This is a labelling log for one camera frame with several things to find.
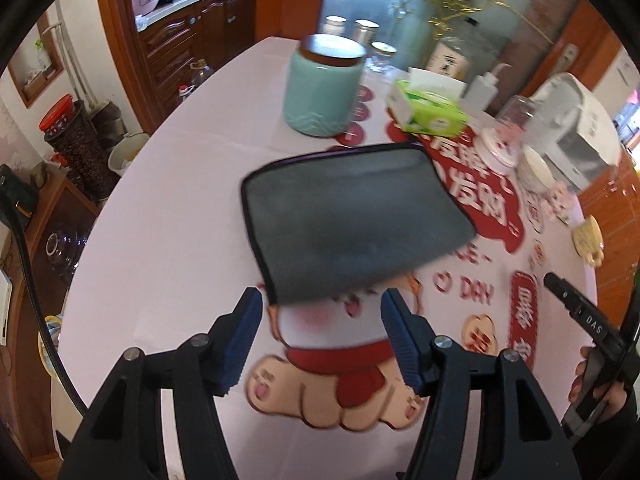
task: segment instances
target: cartoon character print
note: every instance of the cartoon character print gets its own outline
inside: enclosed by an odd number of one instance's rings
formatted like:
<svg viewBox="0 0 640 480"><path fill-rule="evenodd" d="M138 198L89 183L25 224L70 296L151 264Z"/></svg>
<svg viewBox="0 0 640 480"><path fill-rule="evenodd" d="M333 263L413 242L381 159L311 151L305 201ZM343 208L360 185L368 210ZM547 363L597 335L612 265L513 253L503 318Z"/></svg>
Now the cartoon character print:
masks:
<svg viewBox="0 0 640 480"><path fill-rule="evenodd" d="M402 430L415 422L423 400L404 384L380 319L380 297L392 286L421 313L422 286L413 275L324 301L268 306L285 358L267 355L253 366L251 406L312 428L364 431L384 422Z"/></svg>
<svg viewBox="0 0 640 480"><path fill-rule="evenodd" d="M471 352L498 355L494 320L487 314L467 317L462 324L462 346Z"/></svg>

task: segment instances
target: glass jar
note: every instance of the glass jar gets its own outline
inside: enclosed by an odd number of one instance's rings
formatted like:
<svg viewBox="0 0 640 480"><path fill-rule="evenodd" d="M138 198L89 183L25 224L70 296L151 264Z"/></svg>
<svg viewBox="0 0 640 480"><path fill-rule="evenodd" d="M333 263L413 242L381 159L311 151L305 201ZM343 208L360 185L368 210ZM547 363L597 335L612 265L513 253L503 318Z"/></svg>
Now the glass jar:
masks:
<svg viewBox="0 0 640 480"><path fill-rule="evenodd" d="M367 68L372 72L385 73L389 70L391 59L397 50L389 44L380 41L371 43L371 58L367 59Z"/></svg>
<svg viewBox="0 0 640 480"><path fill-rule="evenodd" d="M361 44L364 48L368 48L380 26L369 20L356 20L356 27L353 30L353 41Z"/></svg>
<svg viewBox="0 0 640 480"><path fill-rule="evenodd" d="M45 245L47 260L53 271L65 283L71 283L87 237L86 233L75 230L66 232L59 226L47 238Z"/></svg>
<svg viewBox="0 0 640 480"><path fill-rule="evenodd" d="M198 88L209 77L213 75L213 70L209 67L204 59L196 61L190 64L191 68L191 85L194 88Z"/></svg>
<svg viewBox="0 0 640 480"><path fill-rule="evenodd" d="M496 128L498 137L511 144L521 142L527 123L535 111L535 102L521 95L514 95L495 117L499 123Z"/></svg>
<svg viewBox="0 0 640 480"><path fill-rule="evenodd" d="M284 118L312 137L333 137L351 122L366 49L355 41L314 34L291 56Z"/></svg>
<svg viewBox="0 0 640 480"><path fill-rule="evenodd" d="M323 34L333 34L334 36L342 36L344 34L347 19L342 16L327 16L322 26Z"/></svg>

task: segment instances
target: pink tablecloth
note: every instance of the pink tablecloth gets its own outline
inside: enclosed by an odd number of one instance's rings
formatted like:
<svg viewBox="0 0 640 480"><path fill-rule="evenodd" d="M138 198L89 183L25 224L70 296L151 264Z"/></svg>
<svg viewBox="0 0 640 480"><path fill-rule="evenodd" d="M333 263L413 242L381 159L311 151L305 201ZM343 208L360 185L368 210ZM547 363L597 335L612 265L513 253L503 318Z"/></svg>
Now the pink tablecloth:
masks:
<svg viewBox="0 0 640 480"><path fill-rule="evenodd" d="M281 109L295 46L270 38L225 66L169 117L118 184L82 255L61 336L84 400L124 349L176 348L260 283L242 223L242 177L284 156L402 139L384 105L397 73L366 73L354 122L338 141L292 131ZM241 383L216 402L242 480L388 480L406 467L424 406L402 384L380 321L379 294L389 285L465 347L517 349L562 415L589 339L540 280L555 270L594 299L593 271L567 227L545 219L513 179L484 168L472 137L468 130L424 144L478 225L473 243L373 290L266 307ZM168 463L180 478L170 394L163 399ZM472 400L460 478L473 467L478 396Z"/></svg>

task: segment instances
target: tissue box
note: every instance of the tissue box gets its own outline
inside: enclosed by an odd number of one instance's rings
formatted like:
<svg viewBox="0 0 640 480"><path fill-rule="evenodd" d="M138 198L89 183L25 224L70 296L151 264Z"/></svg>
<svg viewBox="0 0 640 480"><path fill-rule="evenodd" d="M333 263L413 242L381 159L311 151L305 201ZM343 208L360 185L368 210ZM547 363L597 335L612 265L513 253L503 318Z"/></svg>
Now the tissue box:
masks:
<svg viewBox="0 0 640 480"><path fill-rule="evenodd" d="M411 134L456 137L468 117L455 101L433 92L409 89L409 82L396 81L386 104L400 129Z"/></svg>

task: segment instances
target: glass jar lid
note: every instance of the glass jar lid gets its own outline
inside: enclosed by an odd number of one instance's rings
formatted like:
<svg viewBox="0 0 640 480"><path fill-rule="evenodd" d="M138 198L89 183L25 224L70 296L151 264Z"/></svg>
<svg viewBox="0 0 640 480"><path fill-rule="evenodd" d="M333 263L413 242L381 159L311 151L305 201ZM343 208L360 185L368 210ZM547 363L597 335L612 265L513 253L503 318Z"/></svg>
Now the glass jar lid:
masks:
<svg viewBox="0 0 640 480"><path fill-rule="evenodd" d="M344 25L344 22L346 22L347 19L342 16L327 16L325 21L331 25L338 25L340 27L341 25Z"/></svg>
<svg viewBox="0 0 640 480"><path fill-rule="evenodd" d="M378 28L380 28L377 23L370 22L369 20L356 20L356 25L367 30L377 30Z"/></svg>
<svg viewBox="0 0 640 480"><path fill-rule="evenodd" d="M302 57L327 66L355 66L367 55L359 43L332 34L312 34L300 42L298 51Z"/></svg>
<svg viewBox="0 0 640 480"><path fill-rule="evenodd" d="M371 47L376 52L385 54L386 56L393 56L396 52L398 52L394 46L382 43L381 41L374 41L373 43L371 43Z"/></svg>

